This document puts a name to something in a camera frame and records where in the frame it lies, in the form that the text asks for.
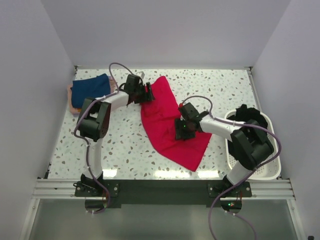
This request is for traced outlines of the red t shirt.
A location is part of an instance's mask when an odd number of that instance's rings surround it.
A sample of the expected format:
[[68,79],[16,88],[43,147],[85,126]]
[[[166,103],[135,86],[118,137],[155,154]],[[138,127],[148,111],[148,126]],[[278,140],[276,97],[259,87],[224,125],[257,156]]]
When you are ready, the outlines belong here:
[[159,77],[151,90],[155,100],[141,104],[141,122],[153,148],[162,156],[196,171],[211,139],[210,133],[196,133],[195,138],[176,140],[175,119],[181,114],[165,76]]

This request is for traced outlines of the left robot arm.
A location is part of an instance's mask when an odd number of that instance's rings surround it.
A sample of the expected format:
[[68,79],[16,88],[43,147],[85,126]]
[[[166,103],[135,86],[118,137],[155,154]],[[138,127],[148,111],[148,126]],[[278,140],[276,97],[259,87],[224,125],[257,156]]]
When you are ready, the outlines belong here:
[[73,184],[77,197],[113,197],[103,179],[102,143],[108,133],[112,111],[131,103],[142,104],[155,100],[150,82],[143,83],[139,75],[129,74],[126,82],[113,93],[88,97],[74,129],[74,136],[85,141],[84,172]]

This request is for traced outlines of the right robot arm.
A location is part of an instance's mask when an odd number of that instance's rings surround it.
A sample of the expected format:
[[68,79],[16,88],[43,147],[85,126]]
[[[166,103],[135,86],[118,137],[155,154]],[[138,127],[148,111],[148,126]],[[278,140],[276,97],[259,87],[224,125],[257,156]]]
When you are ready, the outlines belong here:
[[268,123],[254,107],[242,104],[227,118],[212,117],[209,111],[198,112],[190,102],[181,103],[178,111],[181,118],[174,121],[176,140],[193,139],[197,133],[227,140],[228,153],[235,158],[236,164],[214,188],[216,193],[235,196],[241,190],[239,182],[275,151],[268,138]]

